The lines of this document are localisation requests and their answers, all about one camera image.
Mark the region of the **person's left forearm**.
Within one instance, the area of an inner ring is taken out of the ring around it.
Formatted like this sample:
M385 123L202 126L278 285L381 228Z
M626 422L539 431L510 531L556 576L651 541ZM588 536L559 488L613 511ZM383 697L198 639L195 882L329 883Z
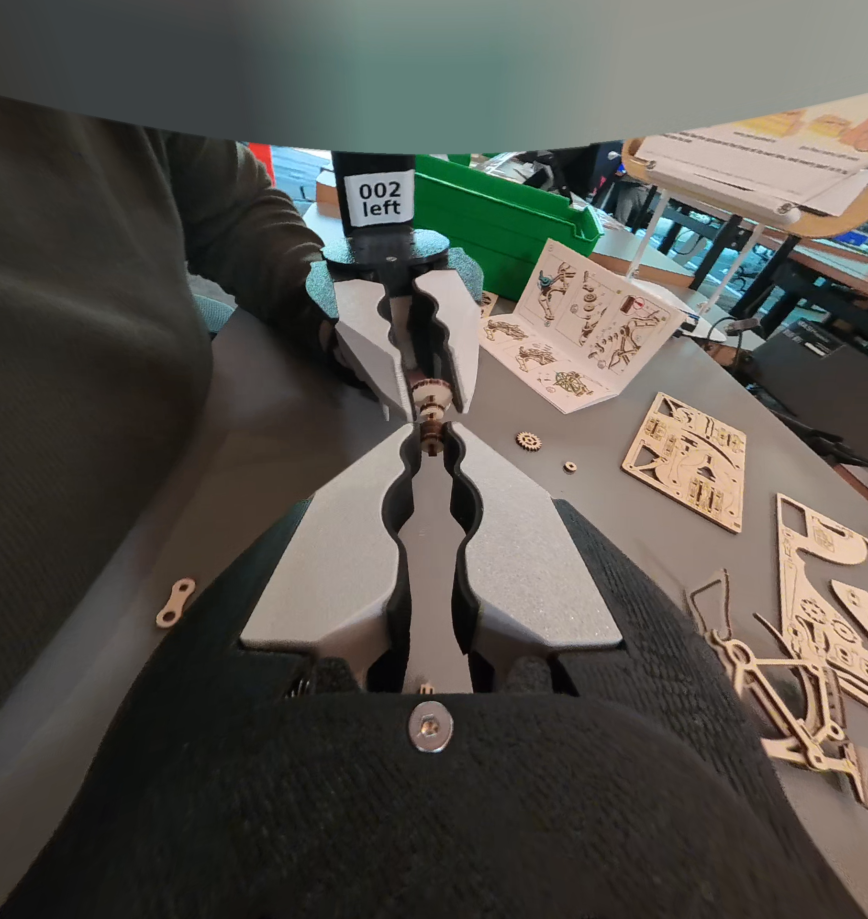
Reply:
M306 290L322 243L243 144L162 132L187 264L287 342L319 359L333 324Z

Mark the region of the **instruction board on easel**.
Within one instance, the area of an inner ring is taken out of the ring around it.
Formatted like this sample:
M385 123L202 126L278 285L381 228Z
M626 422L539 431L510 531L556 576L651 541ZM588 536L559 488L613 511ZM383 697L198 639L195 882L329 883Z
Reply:
M766 228L799 239L846 233L868 219L868 93L709 128L623 143L627 174L666 203L687 196L754 229L704 314Z

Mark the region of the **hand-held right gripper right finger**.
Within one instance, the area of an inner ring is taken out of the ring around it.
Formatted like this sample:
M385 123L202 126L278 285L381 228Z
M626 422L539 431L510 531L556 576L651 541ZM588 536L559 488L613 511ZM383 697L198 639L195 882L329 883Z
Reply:
M622 633L550 493L457 422L443 442L463 530L452 626L472 682L504 682L521 657L618 648Z

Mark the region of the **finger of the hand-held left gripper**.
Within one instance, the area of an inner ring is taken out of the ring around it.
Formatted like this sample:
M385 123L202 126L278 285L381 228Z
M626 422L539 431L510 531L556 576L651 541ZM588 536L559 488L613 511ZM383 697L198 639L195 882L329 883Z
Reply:
M479 305L454 269L428 271L413 284L417 363L429 378L451 385L457 411L467 415L479 370Z
M391 320L382 308L389 305L382 284L368 280L333 282L336 335L349 365L371 388L381 404L415 420L402 354L394 343Z

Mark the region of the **large green plastic bin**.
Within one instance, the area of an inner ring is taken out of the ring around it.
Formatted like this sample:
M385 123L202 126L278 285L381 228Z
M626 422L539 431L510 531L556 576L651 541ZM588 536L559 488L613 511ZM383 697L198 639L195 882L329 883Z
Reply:
M509 301L520 298L547 241L589 257L603 235L590 207L431 155L417 155L415 185L415 227L463 248L486 291Z

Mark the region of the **black equipment box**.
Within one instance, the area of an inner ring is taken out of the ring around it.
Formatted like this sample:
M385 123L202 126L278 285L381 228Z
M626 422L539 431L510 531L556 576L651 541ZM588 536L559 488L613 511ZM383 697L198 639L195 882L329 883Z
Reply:
M811 427L868 441L868 349L799 319L756 348L751 379Z

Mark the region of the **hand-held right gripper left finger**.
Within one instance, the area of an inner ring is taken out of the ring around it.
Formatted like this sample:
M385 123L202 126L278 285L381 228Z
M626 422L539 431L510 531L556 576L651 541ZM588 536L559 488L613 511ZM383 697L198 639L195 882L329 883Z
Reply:
M418 428L406 424L314 493L242 629L245 648L405 680L412 600L399 531L420 460Z

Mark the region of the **wooden model frame assembly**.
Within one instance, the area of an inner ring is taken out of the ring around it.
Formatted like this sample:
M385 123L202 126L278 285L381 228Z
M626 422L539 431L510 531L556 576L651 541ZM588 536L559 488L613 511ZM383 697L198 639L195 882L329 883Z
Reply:
M761 616L757 620L772 633L782 657L758 656L735 637L726 568L685 591L684 599L734 694L753 705L770 726L772 734L760 737L766 755L799 770L841 776L868 810L868 748L849 737L842 688L832 669L793 656L785 639Z

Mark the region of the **flat wooden link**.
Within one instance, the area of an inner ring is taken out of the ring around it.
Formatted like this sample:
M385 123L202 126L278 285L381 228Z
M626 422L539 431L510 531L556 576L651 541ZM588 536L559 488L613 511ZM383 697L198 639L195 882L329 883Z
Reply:
M155 626L158 629L167 630L178 624L189 599L195 593L196 586L196 580L191 577L183 577L173 583L166 603L155 617Z

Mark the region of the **instruction booklet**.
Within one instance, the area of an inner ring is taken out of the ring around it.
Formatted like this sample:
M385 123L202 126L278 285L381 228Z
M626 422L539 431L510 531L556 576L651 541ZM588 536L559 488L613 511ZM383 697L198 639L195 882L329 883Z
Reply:
M621 395L682 327L684 304L554 240L515 309L481 322L481 346L564 414Z

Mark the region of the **laser-cut wooden parts sheet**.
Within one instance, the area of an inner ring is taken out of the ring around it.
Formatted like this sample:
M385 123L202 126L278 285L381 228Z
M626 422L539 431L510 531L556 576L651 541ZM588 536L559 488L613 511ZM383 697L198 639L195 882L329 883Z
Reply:
M805 561L861 566L868 538L782 493L776 523L780 633L790 655L827 665L842 691L868 707L868 591L831 580L833 605L811 583Z
M742 530L746 434L658 392L624 472L733 534Z

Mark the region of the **wooden axle assembly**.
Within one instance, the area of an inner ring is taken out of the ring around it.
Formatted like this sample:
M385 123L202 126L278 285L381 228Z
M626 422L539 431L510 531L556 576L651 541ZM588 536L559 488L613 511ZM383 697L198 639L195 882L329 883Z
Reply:
M451 385L442 379L426 378L410 388L419 425L420 448L426 455L436 457L443 448L444 416L451 407Z

